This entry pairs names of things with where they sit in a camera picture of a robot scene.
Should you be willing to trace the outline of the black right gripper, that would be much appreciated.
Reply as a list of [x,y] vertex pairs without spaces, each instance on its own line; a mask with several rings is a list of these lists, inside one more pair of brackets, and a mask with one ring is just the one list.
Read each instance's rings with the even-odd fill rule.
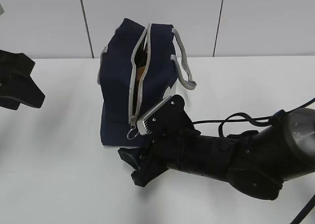
[[149,147],[120,148],[118,154],[134,168],[131,178],[140,187],[168,170],[204,174],[204,136],[197,130],[162,135]]

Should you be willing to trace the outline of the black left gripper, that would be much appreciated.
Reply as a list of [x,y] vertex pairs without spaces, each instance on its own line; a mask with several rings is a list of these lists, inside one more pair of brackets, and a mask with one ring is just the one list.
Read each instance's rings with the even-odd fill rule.
[[0,106],[17,110],[20,104],[40,108],[45,94],[31,78],[35,62],[23,53],[0,52]]

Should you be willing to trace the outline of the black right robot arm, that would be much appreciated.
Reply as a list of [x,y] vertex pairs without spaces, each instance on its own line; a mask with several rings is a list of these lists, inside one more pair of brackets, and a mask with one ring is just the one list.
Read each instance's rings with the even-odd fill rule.
[[204,136],[185,112],[165,121],[149,146],[120,148],[133,167],[135,185],[144,187],[169,169],[229,183],[262,200],[278,197],[283,183],[315,170],[315,112],[280,111],[263,131]]

